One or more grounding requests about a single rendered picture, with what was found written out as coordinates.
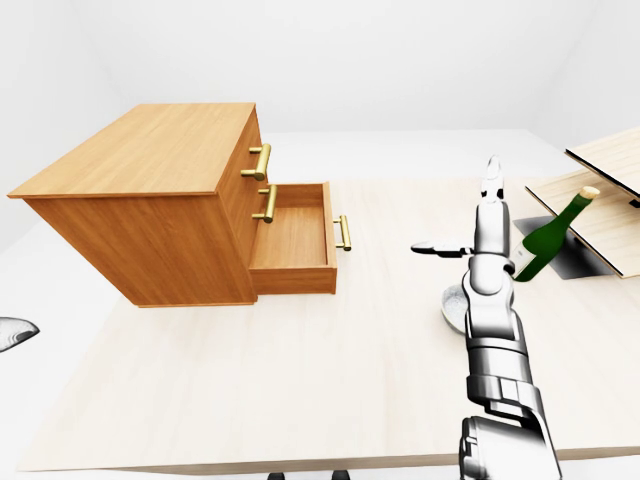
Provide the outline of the open wooden drawer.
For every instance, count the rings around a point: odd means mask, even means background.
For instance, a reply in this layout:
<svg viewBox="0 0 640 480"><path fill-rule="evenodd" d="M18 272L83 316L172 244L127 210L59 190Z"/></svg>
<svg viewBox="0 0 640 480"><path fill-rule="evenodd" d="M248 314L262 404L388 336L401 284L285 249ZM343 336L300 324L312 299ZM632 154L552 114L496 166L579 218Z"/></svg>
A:
<svg viewBox="0 0 640 480"><path fill-rule="evenodd" d="M260 222L249 271L263 294L333 294L337 260L329 184L280 184L274 220Z"/></svg>

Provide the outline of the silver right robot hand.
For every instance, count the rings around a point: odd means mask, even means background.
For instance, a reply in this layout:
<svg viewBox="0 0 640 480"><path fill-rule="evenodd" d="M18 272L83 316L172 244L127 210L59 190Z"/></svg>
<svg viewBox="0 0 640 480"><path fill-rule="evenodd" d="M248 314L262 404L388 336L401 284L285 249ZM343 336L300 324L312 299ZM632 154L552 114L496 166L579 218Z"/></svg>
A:
<svg viewBox="0 0 640 480"><path fill-rule="evenodd" d="M440 246L421 242L415 253L443 258L470 257L462 288L468 298L467 332L472 338L517 340L513 317L513 263L509 259L510 218L504 201L504 180L499 158L489 159L476 208L474 245Z"/></svg>

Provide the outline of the pale wooden wine rack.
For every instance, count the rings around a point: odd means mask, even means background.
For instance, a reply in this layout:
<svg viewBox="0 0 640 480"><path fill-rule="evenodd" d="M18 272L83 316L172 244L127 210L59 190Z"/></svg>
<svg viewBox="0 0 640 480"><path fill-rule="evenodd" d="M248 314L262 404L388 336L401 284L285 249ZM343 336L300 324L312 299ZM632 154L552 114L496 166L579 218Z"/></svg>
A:
<svg viewBox="0 0 640 480"><path fill-rule="evenodd" d="M553 215L584 186L600 195L570 226L622 278L640 276L640 126L570 147L581 165L569 174L527 183L525 189Z"/></svg>

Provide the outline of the wooden cabinet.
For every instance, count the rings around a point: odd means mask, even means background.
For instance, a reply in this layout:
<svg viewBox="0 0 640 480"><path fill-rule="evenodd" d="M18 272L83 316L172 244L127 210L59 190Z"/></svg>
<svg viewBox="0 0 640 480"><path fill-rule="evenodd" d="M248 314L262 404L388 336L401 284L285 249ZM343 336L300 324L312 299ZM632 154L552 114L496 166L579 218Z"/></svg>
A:
<svg viewBox="0 0 640 480"><path fill-rule="evenodd" d="M254 303L218 190L252 107L136 106L14 196L137 306Z"/></svg>

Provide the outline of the grey speckled bowl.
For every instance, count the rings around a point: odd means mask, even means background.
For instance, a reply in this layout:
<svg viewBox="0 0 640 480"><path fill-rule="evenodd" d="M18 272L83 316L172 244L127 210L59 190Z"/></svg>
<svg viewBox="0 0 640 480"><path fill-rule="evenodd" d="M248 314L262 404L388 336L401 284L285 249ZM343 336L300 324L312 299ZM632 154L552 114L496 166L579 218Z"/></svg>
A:
<svg viewBox="0 0 640 480"><path fill-rule="evenodd" d="M451 329L461 335L466 332L465 317L468 306L468 299L460 284L452 285L442 293L441 311L443 318Z"/></svg>

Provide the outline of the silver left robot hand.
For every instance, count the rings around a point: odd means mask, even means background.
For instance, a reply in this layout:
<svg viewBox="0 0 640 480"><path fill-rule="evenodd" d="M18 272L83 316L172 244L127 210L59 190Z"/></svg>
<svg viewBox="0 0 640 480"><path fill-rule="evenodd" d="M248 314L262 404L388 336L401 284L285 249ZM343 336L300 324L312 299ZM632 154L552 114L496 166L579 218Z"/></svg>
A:
<svg viewBox="0 0 640 480"><path fill-rule="evenodd" d="M23 343L39 332L39 328L28 320L0 317L0 352Z"/></svg>

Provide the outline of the green wine bottle with cork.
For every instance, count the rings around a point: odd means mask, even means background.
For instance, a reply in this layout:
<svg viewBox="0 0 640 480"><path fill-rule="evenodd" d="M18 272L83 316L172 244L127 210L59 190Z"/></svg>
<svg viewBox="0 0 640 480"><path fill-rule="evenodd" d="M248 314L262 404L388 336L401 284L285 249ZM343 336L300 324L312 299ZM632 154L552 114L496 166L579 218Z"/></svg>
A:
<svg viewBox="0 0 640 480"><path fill-rule="evenodd" d="M517 282L532 280L561 250L571 222L600 194L585 186L549 223L529 233L512 254L513 278Z"/></svg>

